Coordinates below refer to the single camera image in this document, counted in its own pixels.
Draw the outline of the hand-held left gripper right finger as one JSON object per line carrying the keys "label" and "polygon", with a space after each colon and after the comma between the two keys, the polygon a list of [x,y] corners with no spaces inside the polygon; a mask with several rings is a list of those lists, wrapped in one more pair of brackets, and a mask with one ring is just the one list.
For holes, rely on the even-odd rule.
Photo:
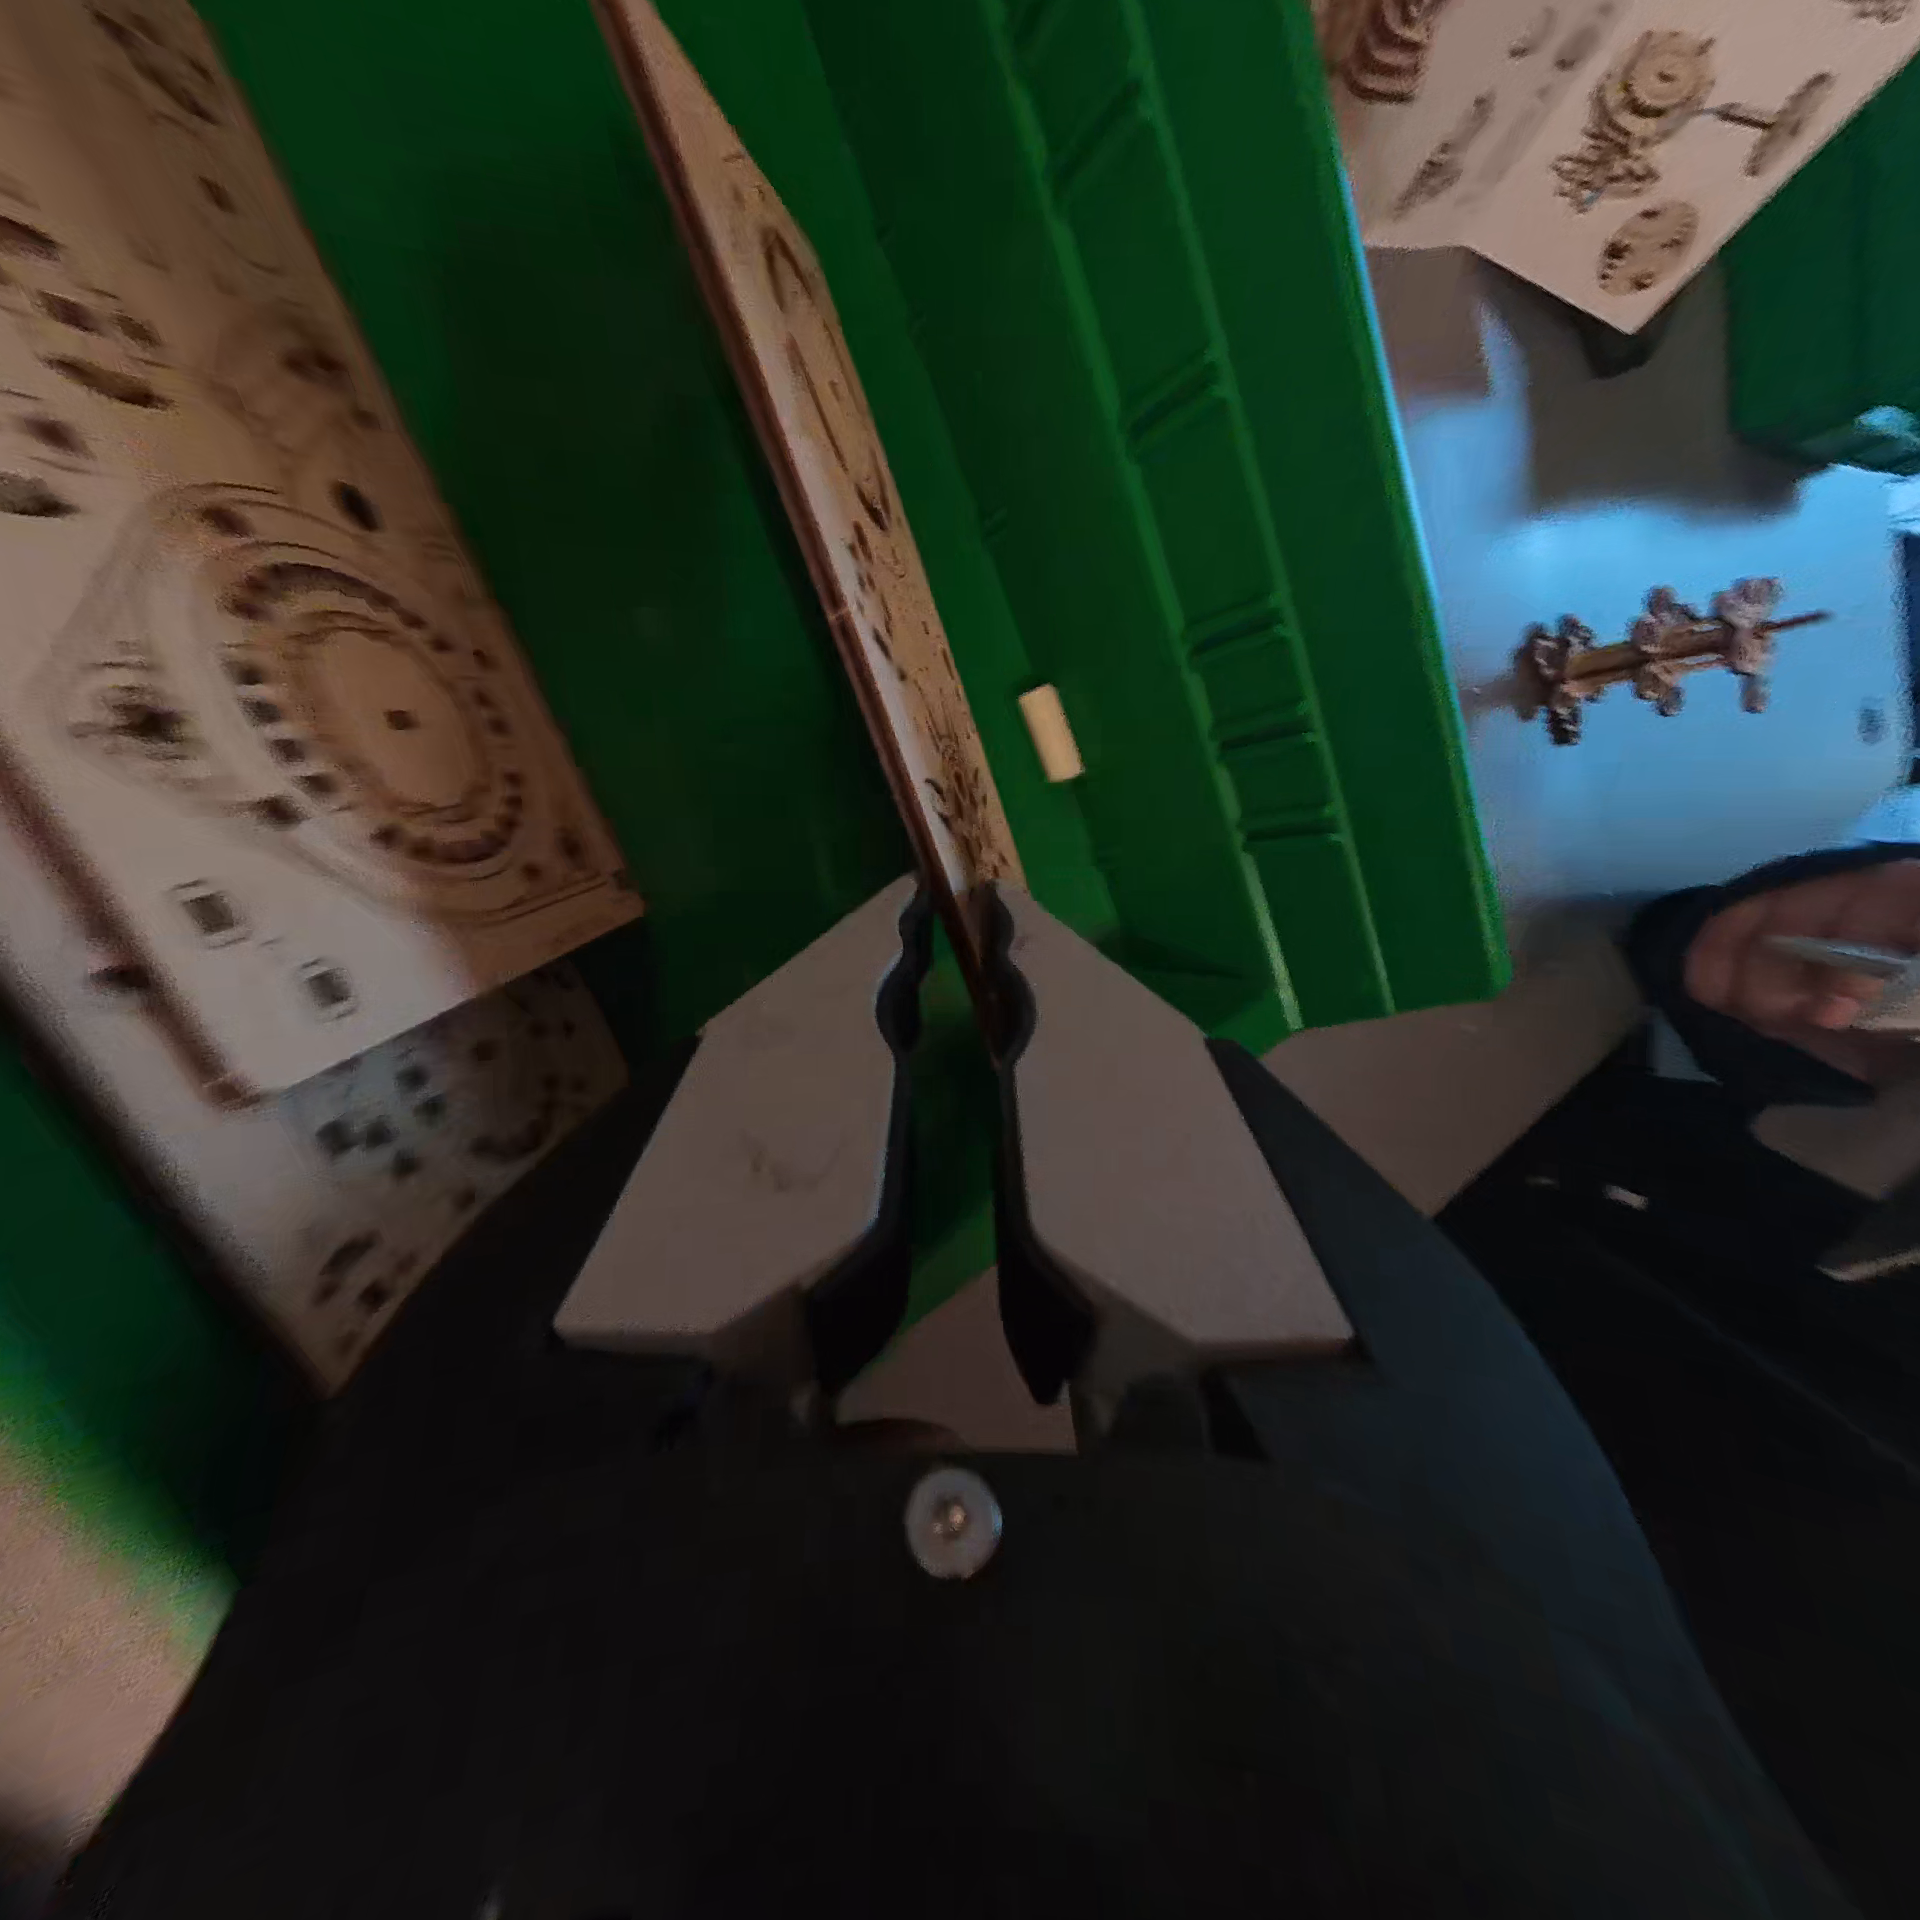
{"label": "hand-held left gripper right finger", "polygon": [[1353,1324],[1204,1031],[1028,892],[984,929],[1000,1324],[1033,1402],[1322,1361]]}

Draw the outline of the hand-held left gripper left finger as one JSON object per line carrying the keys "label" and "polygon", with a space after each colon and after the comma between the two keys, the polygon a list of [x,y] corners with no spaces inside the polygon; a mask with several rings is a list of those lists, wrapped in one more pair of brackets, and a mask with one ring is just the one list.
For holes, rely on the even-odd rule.
{"label": "hand-held left gripper left finger", "polygon": [[923,889],[897,881],[716,1016],[558,1339],[844,1393],[906,1317],[922,980]]}

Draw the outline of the wooden model assembly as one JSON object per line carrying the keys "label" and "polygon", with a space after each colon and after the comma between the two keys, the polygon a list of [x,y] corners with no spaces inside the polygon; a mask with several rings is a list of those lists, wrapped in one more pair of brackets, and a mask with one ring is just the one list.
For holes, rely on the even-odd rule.
{"label": "wooden model assembly", "polygon": [[1675,717],[1692,682],[1725,675],[1738,684],[1742,714],[1770,708],[1778,641],[1834,621],[1826,609],[1780,612],[1784,583],[1739,578],[1718,589],[1705,609],[1682,602],[1672,588],[1650,588],[1624,636],[1605,641],[1578,615],[1526,626],[1510,657],[1510,706],[1525,723],[1538,723],[1555,748],[1572,748],[1585,733],[1586,708],[1626,689],[1661,717]]}

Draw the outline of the wooden sheet with spoked wheel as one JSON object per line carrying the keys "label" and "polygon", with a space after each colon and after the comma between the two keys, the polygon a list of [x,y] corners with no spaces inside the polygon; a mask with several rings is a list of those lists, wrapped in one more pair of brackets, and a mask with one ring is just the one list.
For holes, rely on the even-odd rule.
{"label": "wooden sheet with spoked wheel", "polygon": [[596,4],[977,1020],[1025,867],[826,269],[654,4]]}

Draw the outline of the person's right hand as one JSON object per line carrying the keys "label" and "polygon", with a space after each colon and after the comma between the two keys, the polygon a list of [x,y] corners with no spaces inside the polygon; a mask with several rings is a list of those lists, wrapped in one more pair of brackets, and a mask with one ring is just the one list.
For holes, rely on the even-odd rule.
{"label": "person's right hand", "polygon": [[1915,860],[1794,881],[1729,904],[1688,948],[1688,992],[1704,1008],[1834,1061],[1874,1047],[1885,1035],[1854,1031],[1872,983],[1804,967],[1766,939],[1835,939],[1915,954]]}

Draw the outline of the folded assembly instruction booklet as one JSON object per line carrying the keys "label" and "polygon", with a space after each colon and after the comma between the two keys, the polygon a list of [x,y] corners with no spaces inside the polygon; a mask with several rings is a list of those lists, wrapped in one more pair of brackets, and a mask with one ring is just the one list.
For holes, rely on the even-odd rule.
{"label": "folded assembly instruction booklet", "polygon": [[1313,2],[1361,237],[1624,335],[1915,60],[1915,2]]}

